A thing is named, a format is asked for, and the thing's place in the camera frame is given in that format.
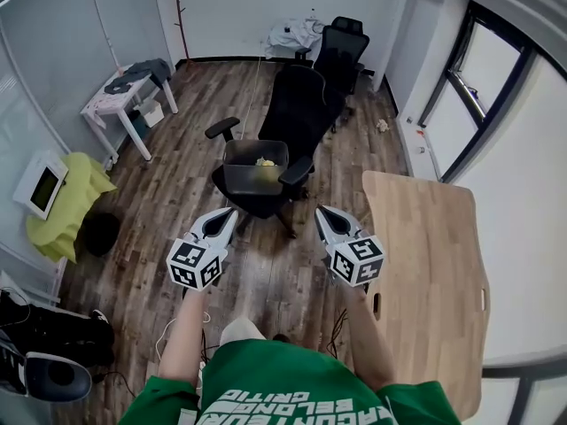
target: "office chair armrest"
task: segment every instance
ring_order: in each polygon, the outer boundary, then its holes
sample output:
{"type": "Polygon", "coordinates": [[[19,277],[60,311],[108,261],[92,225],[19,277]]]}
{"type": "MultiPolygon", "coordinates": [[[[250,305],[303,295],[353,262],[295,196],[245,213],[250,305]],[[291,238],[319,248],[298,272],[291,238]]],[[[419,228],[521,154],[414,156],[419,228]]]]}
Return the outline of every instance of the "office chair armrest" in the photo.
{"type": "Polygon", "coordinates": [[[307,156],[303,156],[285,172],[280,174],[277,180],[285,186],[297,186],[309,175],[309,171],[312,168],[313,160],[307,156]]]}
{"type": "Polygon", "coordinates": [[[230,128],[236,126],[239,122],[240,120],[237,117],[229,117],[219,121],[218,123],[214,123],[209,129],[205,131],[206,138],[211,139],[222,134],[224,136],[224,140],[226,142],[229,142],[230,140],[234,139],[230,128]]]}
{"type": "Polygon", "coordinates": [[[302,47],[295,51],[295,59],[296,60],[307,60],[307,54],[311,51],[308,47],[302,47]]]}

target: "fiducial marker cube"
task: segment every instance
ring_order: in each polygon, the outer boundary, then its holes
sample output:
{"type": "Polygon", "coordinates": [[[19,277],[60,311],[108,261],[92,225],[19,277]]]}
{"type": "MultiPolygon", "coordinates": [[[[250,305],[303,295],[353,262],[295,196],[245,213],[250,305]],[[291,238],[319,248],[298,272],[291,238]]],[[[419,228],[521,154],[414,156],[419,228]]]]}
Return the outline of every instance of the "fiducial marker cube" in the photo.
{"type": "Polygon", "coordinates": [[[171,280],[192,290],[202,291],[222,273],[221,260],[226,250],[214,250],[206,244],[175,239],[167,255],[171,280]]]}
{"type": "Polygon", "coordinates": [[[330,270],[352,286],[373,281],[384,263],[384,248],[375,236],[332,247],[330,270]]]}

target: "monitor screen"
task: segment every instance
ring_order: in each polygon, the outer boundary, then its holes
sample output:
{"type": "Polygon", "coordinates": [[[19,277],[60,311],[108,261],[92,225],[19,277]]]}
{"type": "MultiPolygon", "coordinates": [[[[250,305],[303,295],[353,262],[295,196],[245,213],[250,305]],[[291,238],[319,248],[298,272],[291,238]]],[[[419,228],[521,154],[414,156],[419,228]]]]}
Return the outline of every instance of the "monitor screen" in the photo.
{"type": "Polygon", "coordinates": [[[35,186],[34,193],[32,194],[32,203],[42,211],[47,209],[47,204],[50,202],[51,194],[57,187],[58,178],[53,174],[49,168],[45,168],[42,177],[39,179],[37,186],[35,186]]]}

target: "yellow cloth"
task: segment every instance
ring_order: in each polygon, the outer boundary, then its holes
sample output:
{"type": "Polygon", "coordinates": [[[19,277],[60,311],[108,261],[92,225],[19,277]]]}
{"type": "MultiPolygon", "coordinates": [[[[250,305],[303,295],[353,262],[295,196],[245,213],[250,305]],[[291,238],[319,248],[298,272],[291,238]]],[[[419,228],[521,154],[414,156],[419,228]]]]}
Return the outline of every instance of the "yellow cloth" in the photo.
{"type": "Polygon", "coordinates": [[[104,192],[115,190],[104,168],[84,153],[63,158],[69,172],[59,189],[47,220],[28,216],[27,237],[43,255],[57,262],[67,257],[74,263],[74,240],[82,220],[104,192]]]}

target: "black office chair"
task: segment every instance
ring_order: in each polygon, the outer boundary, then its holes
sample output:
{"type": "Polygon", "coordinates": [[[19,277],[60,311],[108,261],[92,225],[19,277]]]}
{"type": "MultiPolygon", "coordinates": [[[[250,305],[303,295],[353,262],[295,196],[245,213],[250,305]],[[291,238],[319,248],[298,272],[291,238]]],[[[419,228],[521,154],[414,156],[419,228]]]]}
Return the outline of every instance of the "black office chair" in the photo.
{"type": "MultiPolygon", "coordinates": [[[[322,31],[322,45],[319,57],[313,68],[322,74],[327,82],[327,89],[333,88],[344,98],[354,94],[356,82],[364,65],[359,63],[362,53],[370,43],[362,32],[362,22],[349,18],[336,18],[334,25],[326,26],[322,31]]],[[[310,49],[300,49],[296,58],[305,60],[310,49]]],[[[343,120],[354,115],[354,108],[346,105],[343,120]]]]}
{"type": "MultiPolygon", "coordinates": [[[[238,234],[244,233],[252,216],[267,219],[275,215],[283,223],[288,236],[297,237],[280,210],[291,201],[308,197],[302,186],[314,171],[315,149],[342,108],[344,98],[333,90],[325,92],[325,80],[315,70],[305,66],[287,66],[276,75],[268,114],[258,139],[281,141],[287,145],[289,167],[278,178],[283,184],[282,192],[279,195],[231,194],[227,190],[224,166],[218,167],[212,174],[214,185],[221,193],[248,213],[238,225],[238,234]]],[[[230,129],[239,122],[235,117],[219,121],[207,129],[205,135],[212,139],[222,134],[229,142],[233,140],[230,129]]]]}

